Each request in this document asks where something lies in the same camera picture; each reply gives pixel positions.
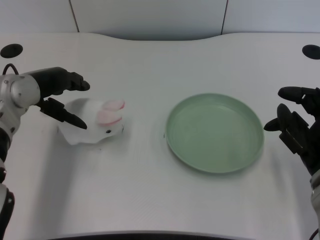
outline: rabbit ear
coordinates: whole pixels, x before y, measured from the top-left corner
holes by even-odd
[[[111,100],[111,101],[106,101],[103,105],[102,108],[105,110],[113,111],[116,112],[120,109],[123,109],[125,107],[125,101],[123,100]]]
[[[114,111],[102,109],[97,113],[96,123],[99,126],[111,126],[119,122],[121,119],[122,117]]]

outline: black cable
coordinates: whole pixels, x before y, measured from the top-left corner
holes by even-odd
[[[318,233],[319,233],[319,228],[317,230],[315,230],[314,233],[312,233],[312,235],[309,238],[309,240],[313,240]]]
[[[2,75],[6,75],[9,67],[13,69],[15,75],[19,75],[18,70],[16,69],[15,65],[13,65],[12,63],[9,63],[4,67]]]

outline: green plate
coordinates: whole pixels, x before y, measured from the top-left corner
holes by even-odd
[[[165,135],[179,159],[209,173],[247,167],[264,144],[257,115],[243,102],[214,93],[191,96],[175,106]]]

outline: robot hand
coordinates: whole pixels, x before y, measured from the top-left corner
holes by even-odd
[[[264,126],[266,131],[281,131],[280,139],[293,154],[300,155],[311,174],[311,203],[320,223],[320,89],[305,87],[283,87],[278,95],[286,100],[301,104],[305,111],[314,116],[315,122],[308,124],[298,113],[290,112],[286,105],[277,108],[277,118]]]
[[[12,67],[15,74],[6,74]],[[51,95],[60,95],[64,90],[87,91],[90,85],[75,72],[68,72],[61,67],[53,67],[33,72],[18,74],[11,63],[0,76],[0,239],[11,218],[15,198],[12,192],[2,184],[6,177],[4,162],[12,142],[13,135],[20,126],[20,118],[32,105],[60,122],[66,121],[76,127],[87,129],[87,125],[76,115],[67,112],[61,102]]]

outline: stuffed bunny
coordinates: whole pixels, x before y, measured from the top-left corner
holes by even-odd
[[[90,98],[79,98],[67,103],[64,108],[81,118],[86,123],[87,129],[81,129],[67,122],[59,122],[58,126],[71,145],[95,144],[123,131],[124,125],[119,110],[124,107],[123,100],[102,102]]]

